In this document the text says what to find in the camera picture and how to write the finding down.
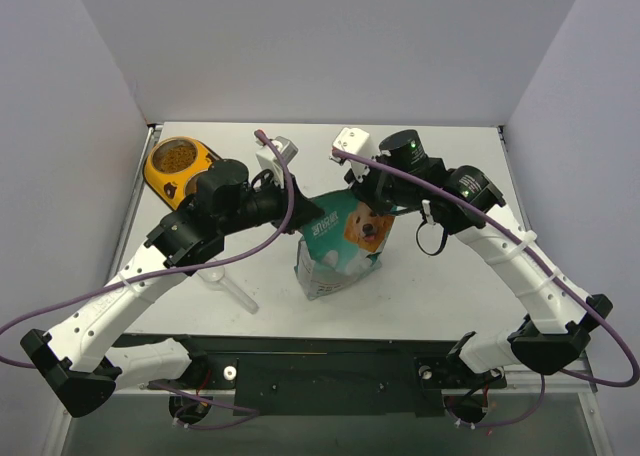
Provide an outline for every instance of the gray wall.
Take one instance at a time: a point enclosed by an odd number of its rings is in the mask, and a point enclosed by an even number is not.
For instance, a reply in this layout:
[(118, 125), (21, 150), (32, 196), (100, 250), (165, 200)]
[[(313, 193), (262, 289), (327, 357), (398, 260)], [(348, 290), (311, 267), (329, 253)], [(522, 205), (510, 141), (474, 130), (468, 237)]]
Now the gray wall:
[(574, 0), (83, 0), (150, 121), (503, 124)]
[[(146, 134), (80, 0), (0, 0), (0, 320), (104, 283)], [(18, 341), (63, 314), (0, 338)], [(54, 397), (0, 365), (0, 454), (40, 454)]]
[[(507, 147), (542, 246), (614, 301), (611, 322), (640, 355), (640, 0), (577, 0), (509, 120)], [(594, 372), (629, 364), (602, 330)], [(638, 454), (640, 390), (601, 387), (616, 454)]]

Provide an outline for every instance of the dog food bag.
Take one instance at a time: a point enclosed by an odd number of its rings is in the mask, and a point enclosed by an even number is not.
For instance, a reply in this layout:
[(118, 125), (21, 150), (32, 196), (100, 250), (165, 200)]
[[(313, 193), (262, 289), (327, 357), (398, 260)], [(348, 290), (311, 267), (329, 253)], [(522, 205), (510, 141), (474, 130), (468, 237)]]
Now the dog food bag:
[(394, 219), (376, 215), (348, 189), (312, 201), (324, 209), (324, 216), (300, 229), (294, 268), (310, 300), (340, 291), (378, 269)]

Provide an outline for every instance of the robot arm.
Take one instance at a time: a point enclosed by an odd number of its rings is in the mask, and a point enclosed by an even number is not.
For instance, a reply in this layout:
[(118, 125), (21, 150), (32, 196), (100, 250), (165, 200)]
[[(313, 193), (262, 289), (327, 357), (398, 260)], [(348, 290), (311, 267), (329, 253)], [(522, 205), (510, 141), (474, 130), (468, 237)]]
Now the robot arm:
[[(425, 221), (440, 224), (444, 231), (473, 249), (525, 307), (525, 321), (515, 331), (465, 335), (450, 354), (452, 364), (448, 370), (455, 371), (458, 366), (463, 372), (482, 374), (510, 364), (524, 364), (538, 373), (553, 374), (580, 356), (590, 340), (588, 333), (597, 323), (553, 279), (560, 277), (603, 317), (611, 311), (611, 303), (604, 295), (590, 296), (560, 272), (535, 244), (536, 234), (520, 226), (502, 193), (480, 170), (471, 166), (446, 169), (442, 159), (427, 156), (415, 130), (389, 136), (377, 150), (366, 132), (345, 128), (333, 149), (338, 150), (332, 153), (338, 162), (343, 162), (336, 156), (339, 151), (361, 156), (360, 161), (350, 161), (351, 170), (345, 176), (360, 200), (378, 214), (420, 211)], [(464, 200), (517, 235), (522, 243), (516, 245), (477, 214), (438, 194), (373, 164), (365, 165), (362, 158), (399, 169)], [(547, 276), (525, 252), (527, 247), (553, 270), (552, 276)]]
[[(273, 143), (287, 162), (297, 153), (284, 138)], [(199, 177), (196, 192), (160, 221), (108, 284), (122, 281), (123, 287), (89, 301), (48, 332), (32, 330), (22, 338), (27, 355), (72, 416), (92, 412), (115, 390), (178, 379), (202, 358), (188, 336), (145, 346), (112, 346), (158, 298), (193, 274), (190, 266), (221, 253), (226, 235), (265, 223), (280, 224), (287, 192), (282, 170), (269, 152), (267, 147), (258, 150), (263, 171), (251, 184), (244, 164), (217, 161)], [(293, 183), (294, 210), (286, 232), (324, 214), (300, 193), (295, 179)], [(172, 274), (128, 281), (167, 269)]]

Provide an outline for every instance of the golden retriever image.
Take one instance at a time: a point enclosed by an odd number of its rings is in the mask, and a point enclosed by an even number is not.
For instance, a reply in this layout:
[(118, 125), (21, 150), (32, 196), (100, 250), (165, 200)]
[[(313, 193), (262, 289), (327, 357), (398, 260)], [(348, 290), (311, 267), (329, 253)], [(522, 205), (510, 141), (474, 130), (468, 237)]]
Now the golden retriever image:
[(344, 239), (361, 249), (375, 253), (393, 225), (393, 216), (378, 216), (362, 201), (349, 214)]

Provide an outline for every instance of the cable tie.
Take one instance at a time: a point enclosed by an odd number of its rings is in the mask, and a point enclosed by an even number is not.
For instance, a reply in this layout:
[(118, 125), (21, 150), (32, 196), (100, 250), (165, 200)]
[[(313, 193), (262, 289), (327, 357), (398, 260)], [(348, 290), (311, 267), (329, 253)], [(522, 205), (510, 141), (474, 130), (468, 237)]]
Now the cable tie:
[(505, 263), (507, 261), (511, 261), (512, 259), (518, 257), (525, 250), (525, 248), (527, 248), (531, 244), (535, 243), (536, 236), (537, 236), (536, 233), (534, 233), (533, 231), (527, 231), (522, 236), (520, 244), (518, 244), (516, 247), (511, 249), (511, 251), (509, 251), (508, 253), (505, 253), (505, 254), (501, 254), (499, 256), (495, 256), (493, 258), (486, 259), (485, 263), (487, 263), (489, 266), (495, 266), (497, 264), (501, 264), (501, 263)]
[(538, 286), (533, 288), (531, 291), (525, 291), (524, 293), (516, 294), (516, 298), (523, 298), (523, 297), (529, 296), (531, 294), (536, 294), (537, 292), (539, 292), (540, 290), (544, 289), (549, 284), (551, 284), (553, 282), (553, 280), (556, 279), (560, 274), (561, 274), (560, 268), (556, 267), (551, 272), (551, 275), (547, 276)]
[(134, 288), (133, 285), (129, 283), (129, 281), (127, 281), (127, 278), (122, 275), (122, 271), (118, 271), (118, 277), (120, 278), (120, 281), (122, 281), (122, 284), (124, 284), (125, 288), (135, 294), (136, 297), (140, 296), (140, 292), (136, 288)]

